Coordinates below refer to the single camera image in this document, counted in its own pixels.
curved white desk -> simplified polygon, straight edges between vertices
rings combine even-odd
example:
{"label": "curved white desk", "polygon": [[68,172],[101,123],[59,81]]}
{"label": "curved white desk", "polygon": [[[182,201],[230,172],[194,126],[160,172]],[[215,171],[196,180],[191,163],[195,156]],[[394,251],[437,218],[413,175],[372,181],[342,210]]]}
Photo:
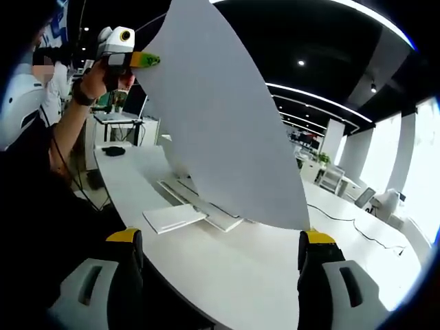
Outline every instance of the curved white desk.
{"label": "curved white desk", "polygon": [[[201,221],[157,235],[142,211],[170,206],[155,183],[172,175],[161,147],[128,147],[119,157],[96,151],[109,196],[126,226],[142,231],[145,255],[185,299],[234,330],[296,329],[299,231],[242,223],[223,233]],[[416,279],[420,266],[406,238],[353,204],[304,183],[307,202],[332,217],[356,218],[356,226],[385,250],[356,232],[352,222],[334,221],[309,209],[311,225],[332,236],[379,285],[379,298],[392,309]]]}

computer mouse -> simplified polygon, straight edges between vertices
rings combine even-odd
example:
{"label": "computer mouse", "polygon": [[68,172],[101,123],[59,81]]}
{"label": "computer mouse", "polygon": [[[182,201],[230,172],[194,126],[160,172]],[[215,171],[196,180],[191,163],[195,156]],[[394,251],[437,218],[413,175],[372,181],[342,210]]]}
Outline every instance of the computer mouse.
{"label": "computer mouse", "polygon": [[105,154],[110,157],[121,156],[125,154],[125,149],[120,146],[109,146],[107,148],[102,148],[102,151],[104,151]]}

black ceiling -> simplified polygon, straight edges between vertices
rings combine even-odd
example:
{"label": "black ceiling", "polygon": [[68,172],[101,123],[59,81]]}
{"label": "black ceiling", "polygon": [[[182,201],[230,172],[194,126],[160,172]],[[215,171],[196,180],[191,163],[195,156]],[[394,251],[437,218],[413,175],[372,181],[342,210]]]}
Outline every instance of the black ceiling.
{"label": "black ceiling", "polygon": [[[122,25],[136,30],[165,13],[170,3],[169,0],[145,2],[148,5],[140,8],[136,5],[137,1],[126,0],[123,8],[115,10],[107,1],[88,0],[81,25],[90,30],[82,32],[80,36],[76,63],[81,66],[81,59],[94,58],[95,40],[102,28]],[[384,16],[391,18],[412,37],[418,50],[426,50],[430,55],[428,58],[434,58],[432,54],[435,46],[425,45],[429,40],[421,31],[430,26],[426,22],[416,22],[414,17],[408,18],[407,12],[397,9],[396,6],[400,6],[401,1],[398,5],[384,5],[382,2],[377,5],[377,1],[363,2],[370,8],[378,8]],[[342,105],[347,105],[349,96],[365,76],[384,29],[379,23],[356,10],[328,0],[229,0],[217,3],[216,6],[234,28],[266,82],[308,91]],[[83,0],[69,1],[68,30],[71,41],[78,40],[82,8]],[[154,37],[162,21],[163,19],[158,20],[136,34],[138,49],[143,49]],[[80,50],[82,47],[86,47],[85,52]],[[299,60],[305,61],[306,65],[299,66]],[[355,110],[373,122],[398,111],[414,111],[417,102],[437,91],[437,81],[434,80],[437,67],[432,64],[429,65],[420,52],[411,52],[392,78],[376,94],[372,94],[368,102]],[[274,101],[278,107],[282,107],[280,111],[293,116],[322,126],[327,125],[329,118],[334,118],[286,98],[334,113],[358,125],[361,130],[372,127],[367,121],[329,103],[284,89],[270,87],[269,90],[276,96],[284,97],[274,97]],[[307,124],[294,118],[289,118],[289,121],[301,126]],[[315,131],[324,132],[310,124],[309,128],[312,127]],[[346,127],[346,133],[355,128],[347,123]]]}

white shirt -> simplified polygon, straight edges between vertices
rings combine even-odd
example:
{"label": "white shirt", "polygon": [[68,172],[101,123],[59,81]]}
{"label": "white shirt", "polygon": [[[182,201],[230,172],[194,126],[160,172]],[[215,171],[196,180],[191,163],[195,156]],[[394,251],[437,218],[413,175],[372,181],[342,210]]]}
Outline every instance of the white shirt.
{"label": "white shirt", "polygon": [[47,84],[46,99],[42,104],[49,123],[47,124],[44,114],[41,114],[41,118],[47,126],[61,119],[61,99],[68,97],[71,84],[72,80],[67,79],[67,67],[61,62],[56,62],[54,76]]}

hand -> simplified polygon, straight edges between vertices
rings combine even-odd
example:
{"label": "hand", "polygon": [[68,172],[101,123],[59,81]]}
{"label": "hand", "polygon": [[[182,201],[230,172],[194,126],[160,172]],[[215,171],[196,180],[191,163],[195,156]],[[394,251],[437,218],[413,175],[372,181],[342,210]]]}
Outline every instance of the hand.
{"label": "hand", "polygon": [[[104,84],[105,65],[99,60],[90,72],[82,78],[81,90],[90,99],[100,98],[107,93]],[[118,81],[118,89],[129,90],[135,81],[132,73],[122,75]]]}

